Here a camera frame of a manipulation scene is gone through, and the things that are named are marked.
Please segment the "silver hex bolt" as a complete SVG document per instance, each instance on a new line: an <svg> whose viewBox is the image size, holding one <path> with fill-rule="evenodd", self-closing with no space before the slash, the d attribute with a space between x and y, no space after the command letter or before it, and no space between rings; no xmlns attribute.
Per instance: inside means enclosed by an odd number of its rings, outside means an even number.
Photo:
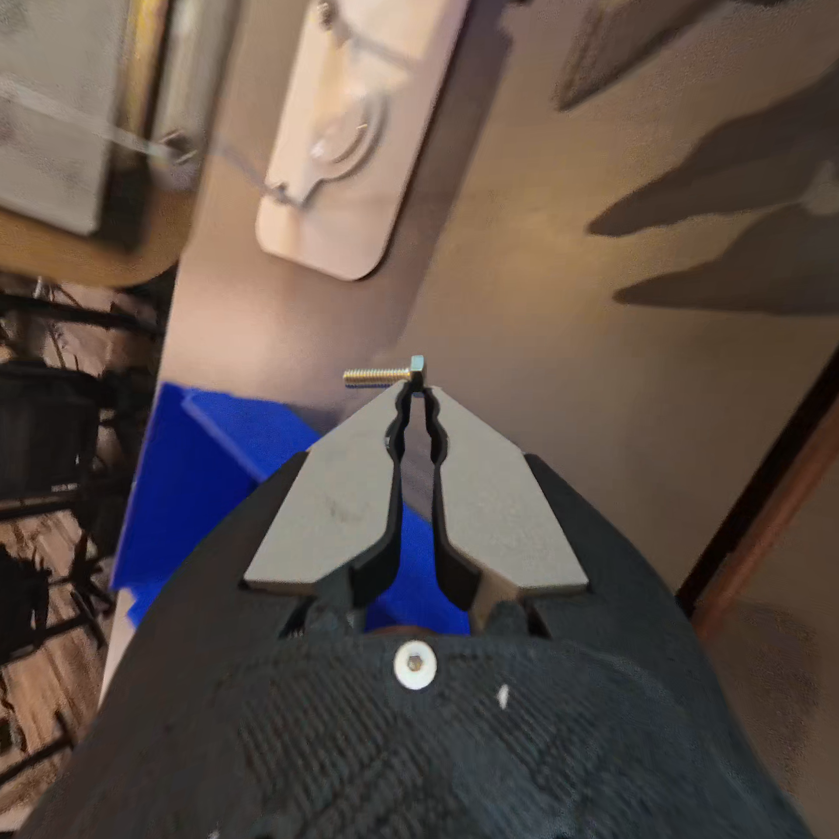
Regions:
<svg viewBox="0 0 839 839"><path fill-rule="evenodd" d="M409 385L414 391L425 387L427 364L423 355L414 355L404 367L352 368L343 372L344 386L350 389L385 389Z"/></svg>

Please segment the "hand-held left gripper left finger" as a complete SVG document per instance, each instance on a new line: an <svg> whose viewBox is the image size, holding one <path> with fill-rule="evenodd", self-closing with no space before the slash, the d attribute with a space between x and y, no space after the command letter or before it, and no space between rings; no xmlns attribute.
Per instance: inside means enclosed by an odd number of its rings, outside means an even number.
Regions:
<svg viewBox="0 0 839 839"><path fill-rule="evenodd" d="M243 581L366 607L395 580L408 383L390 386L310 446Z"/></svg>

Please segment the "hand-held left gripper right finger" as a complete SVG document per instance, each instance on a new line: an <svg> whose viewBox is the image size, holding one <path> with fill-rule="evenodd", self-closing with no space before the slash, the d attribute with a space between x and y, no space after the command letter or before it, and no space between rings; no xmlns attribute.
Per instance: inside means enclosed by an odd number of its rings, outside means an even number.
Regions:
<svg viewBox="0 0 839 839"><path fill-rule="evenodd" d="M461 610L584 592L589 577L518 446L425 389L440 590Z"/></svg>

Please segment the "printed instruction sheet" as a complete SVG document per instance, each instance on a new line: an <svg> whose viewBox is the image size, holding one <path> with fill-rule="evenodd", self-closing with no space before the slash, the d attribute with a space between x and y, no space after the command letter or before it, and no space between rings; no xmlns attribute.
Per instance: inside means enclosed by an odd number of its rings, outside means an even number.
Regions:
<svg viewBox="0 0 839 839"><path fill-rule="evenodd" d="M88 236L101 220L127 1L1 2L1 205Z"/></svg>

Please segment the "white wooden document stand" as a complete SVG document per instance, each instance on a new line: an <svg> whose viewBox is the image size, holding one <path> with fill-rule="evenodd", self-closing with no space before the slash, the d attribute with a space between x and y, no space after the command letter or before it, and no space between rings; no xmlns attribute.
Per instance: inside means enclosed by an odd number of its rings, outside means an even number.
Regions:
<svg viewBox="0 0 839 839"><path fill-rule="evenodd" d="M341 281L391 239L469 2L304 2L267 163L213 128L246 2L130 2L98 229L2 208L2 271L129 287L173 266L209 158L259 194L263 252Z"/></svg>

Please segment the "blue plastic bin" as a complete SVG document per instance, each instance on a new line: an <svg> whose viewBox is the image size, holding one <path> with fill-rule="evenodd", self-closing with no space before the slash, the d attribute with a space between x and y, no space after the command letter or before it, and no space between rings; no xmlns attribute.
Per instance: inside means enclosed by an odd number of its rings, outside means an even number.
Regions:
<svg viewBox="0 0 839 839"><path fill-rule="evenodd" d="M204 537L318 439L284 404L173 383L160 387L111 577L113 589L132 593L133 627ZM399 624L470 633L467 614L438 587L434 553L431 524L405 504L399 572L368 609L368 629Z"/></svg>

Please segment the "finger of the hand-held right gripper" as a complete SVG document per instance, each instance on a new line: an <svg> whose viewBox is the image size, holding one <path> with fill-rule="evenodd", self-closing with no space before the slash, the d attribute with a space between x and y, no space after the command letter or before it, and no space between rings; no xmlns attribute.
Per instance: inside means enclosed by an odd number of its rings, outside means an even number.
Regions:
<svg viewBox="0 0 839 839"><path fill-rule="evenodd" d="M706 14L714 1L590 2L555 87L559 111L595 96Z"/></svg>

